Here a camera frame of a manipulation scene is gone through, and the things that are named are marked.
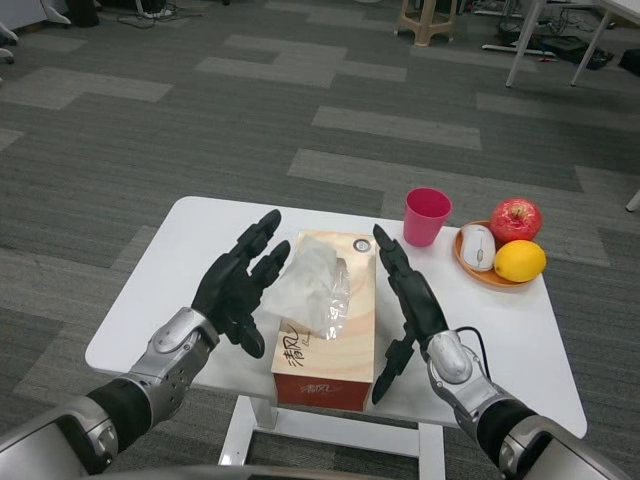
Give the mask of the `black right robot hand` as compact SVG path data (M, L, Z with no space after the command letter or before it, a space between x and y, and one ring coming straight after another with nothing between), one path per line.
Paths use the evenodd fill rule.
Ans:
M413 269L400 243L391 239L378 224L373 234L379 255L388 273L388 282L397 296L405 322L405 335L393 340L385 352L386 365L373 388L371 401L377 404L396 377L403 374L413 353L414 344L425 351L436 334L449 329L442 308L425 277Z

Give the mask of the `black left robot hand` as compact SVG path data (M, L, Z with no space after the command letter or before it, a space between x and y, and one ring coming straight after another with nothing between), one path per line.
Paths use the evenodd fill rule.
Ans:
M279 277L291 251L290 243L284 240L271 253L262 254L280 222L281 213L274 209L250 225L234 247L207 270L191 304L219 335L257 359L264 355L265 342L253 312L265 289Z

